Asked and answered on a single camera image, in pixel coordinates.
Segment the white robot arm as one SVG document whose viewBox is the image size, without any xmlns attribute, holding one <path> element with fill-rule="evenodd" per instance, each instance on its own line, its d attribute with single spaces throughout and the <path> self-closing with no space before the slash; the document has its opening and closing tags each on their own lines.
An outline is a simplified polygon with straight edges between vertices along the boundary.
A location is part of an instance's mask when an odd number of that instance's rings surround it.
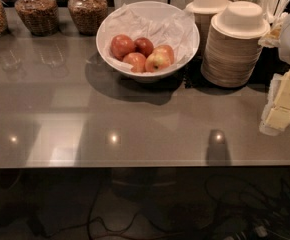
<svg viewBox="0 0 290 240">
<path fill-rule="evenodd" d="M 284 18 L 279 39 L 278 54 L 290 65 L 290 13 Z M 290 125 L 290 69 L 283 75 L 275 74 L 270 82 L 267 104 L 261 116 L 259 130 L 277 136 Z"/>
</svg>

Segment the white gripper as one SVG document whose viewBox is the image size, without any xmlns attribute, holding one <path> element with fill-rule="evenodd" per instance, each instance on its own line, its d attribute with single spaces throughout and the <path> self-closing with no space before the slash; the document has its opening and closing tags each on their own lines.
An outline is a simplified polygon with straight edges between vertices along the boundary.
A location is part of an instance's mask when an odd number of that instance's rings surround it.
<svg viewBox="0 0 290 240">
<path fill-rule="evenodd" d="M 261 115 L 259 131 L 277 136 L 290 125 L 290 70 L 283 77 L 275 73 L 270 81 L 267 104 Z"/>
</svg>

